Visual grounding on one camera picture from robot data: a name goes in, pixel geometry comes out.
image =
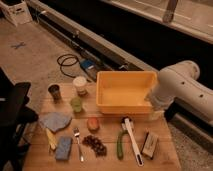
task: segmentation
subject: paper cup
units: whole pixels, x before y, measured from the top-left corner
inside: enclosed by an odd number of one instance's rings
[[[73,85],[78,93],[78,95],[85,95],[87,93],[86,85],[87,79],[83,76],[78,76],[73,80]]]

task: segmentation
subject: yellow plastic container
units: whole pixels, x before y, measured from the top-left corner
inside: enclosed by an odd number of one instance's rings
[[[153,107],[145,97],[156,82],[153,71],[100,71],[96,104],[105,114],[148,114]]]

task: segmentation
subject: grapes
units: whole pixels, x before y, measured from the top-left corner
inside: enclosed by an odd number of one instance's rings
[[[96,157],[99,156],[106,156],[107,155],[107,148],[100,139],[93,135],[88,135],[84,137],[83,142],[84,145],[90,146],[93,151],[95,152]]]

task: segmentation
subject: sponge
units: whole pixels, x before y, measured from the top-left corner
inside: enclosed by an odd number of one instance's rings
[[[56,160],[68,160],[69,159],[72,141],[73,140],[71,137],[60,137],[60,139],[58,141],[58,147],[55,152]]]

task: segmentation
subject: small container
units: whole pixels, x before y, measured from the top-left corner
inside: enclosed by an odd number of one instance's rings
[[[86,85],[87,79],[83,76],[78,76],[73,80],[73,85],[78,93],[78,95],[83,96],[87,93]]]
[[[82,111],[82,99],[80,97],[74,97],[70,101],[70,105],[74,112],[79,113]]]
[[[48,88],[49,93],[52,95],[55,102],[61,100],[60,87],[57,84],[53,84]]]

